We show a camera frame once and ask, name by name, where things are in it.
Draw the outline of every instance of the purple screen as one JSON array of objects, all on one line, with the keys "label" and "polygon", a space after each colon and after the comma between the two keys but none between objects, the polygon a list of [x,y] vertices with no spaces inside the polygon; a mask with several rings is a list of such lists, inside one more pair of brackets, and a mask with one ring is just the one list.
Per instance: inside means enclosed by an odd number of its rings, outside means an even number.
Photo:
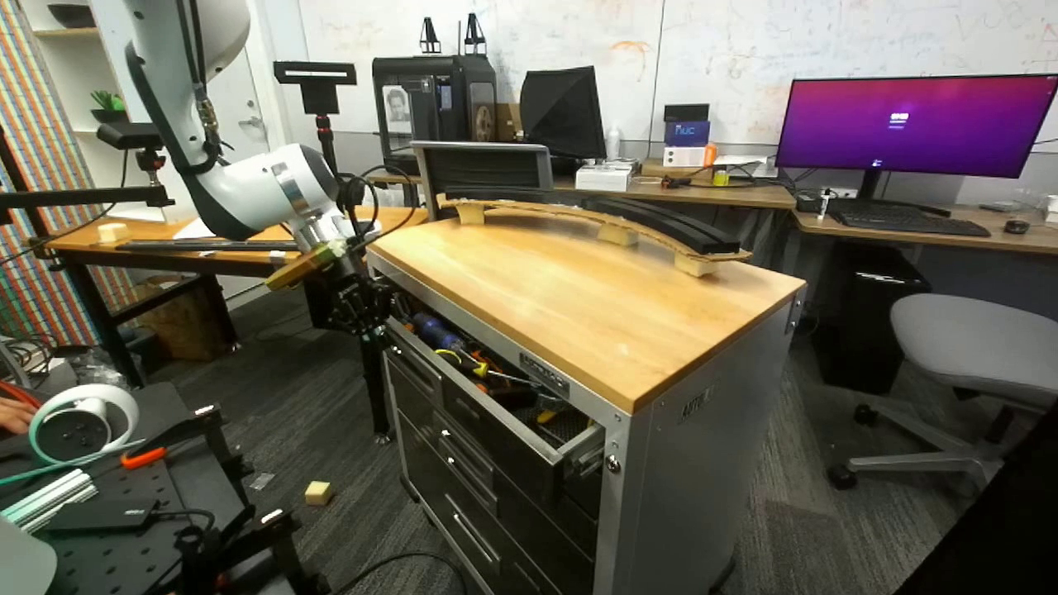
[{"label": "purple screen", "polygon": [[781,168],[1018,179],[1058,78],[795,81]]}]

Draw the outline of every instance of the gray office chair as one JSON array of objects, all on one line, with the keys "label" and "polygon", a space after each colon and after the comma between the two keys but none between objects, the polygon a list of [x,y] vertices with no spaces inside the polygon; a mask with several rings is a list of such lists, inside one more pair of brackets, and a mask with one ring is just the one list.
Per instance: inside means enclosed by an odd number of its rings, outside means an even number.
[{"label": "gray office chair", "polygon": [[911,367],[958,396],[992,396],[1003,409],[983,447],[971,447],[892,402],[868,402],[855,406],[855,421],[882,417],[937,451],[855,456],[830,465],[830,484],[849,491],[855,474],[969,474],[983,491],[1003,465],[1000,443],[1013,417],[1046,415],[1058,402],[1058,322],[954,296],[908,296],[892,305],[888,322]]}]

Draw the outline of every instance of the red object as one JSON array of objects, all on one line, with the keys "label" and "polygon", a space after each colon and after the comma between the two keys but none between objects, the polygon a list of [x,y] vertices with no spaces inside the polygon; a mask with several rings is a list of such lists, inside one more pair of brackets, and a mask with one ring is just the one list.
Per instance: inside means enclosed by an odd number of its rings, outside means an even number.
[{"label": "red object", "polygon": [[3,382],[0,382],[0,395],[8,395],[8,396],[14,396],[14,402],[40,409],[40,402],[36,402],[31,391],[17,388],[17,385],[3,385]]},{"label": "red object", "polygon": [[153,465],[153,463],[159,463],[159,461],[166,461],[166,456],[169,456],[169,454],[166,454],[163,447],[147,451],[147,454],[137,454],[137,456],[123,454],[123,471],[125,471],[125,474],[147,471],[147,465]]}]

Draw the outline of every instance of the paper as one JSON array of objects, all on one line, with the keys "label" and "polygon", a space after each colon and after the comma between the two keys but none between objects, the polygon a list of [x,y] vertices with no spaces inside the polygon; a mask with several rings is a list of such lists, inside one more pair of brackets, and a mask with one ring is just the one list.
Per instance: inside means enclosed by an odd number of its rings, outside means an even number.
[{"label": "paper", "polygon": [[172,238],[215,238],[202,218],[187,223],[183,233],[175,233]]}]

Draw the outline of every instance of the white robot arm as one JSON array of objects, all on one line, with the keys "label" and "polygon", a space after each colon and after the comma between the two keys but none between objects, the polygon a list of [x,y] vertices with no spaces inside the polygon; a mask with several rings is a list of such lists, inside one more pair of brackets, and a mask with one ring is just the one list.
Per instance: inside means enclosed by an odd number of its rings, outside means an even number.
[{"label": "white robot arm", "polygon": [[343,255],[354,225],[334,205],[327,164],[283,146],[220,167],[220,143],[205,81],[220,73],[247,40],[246,0],[125,0],[132,83],[153,117],[175,172],[185,179],[197,218],[220,238],[247,238],[287,225],[300,253],[332,245]]}]

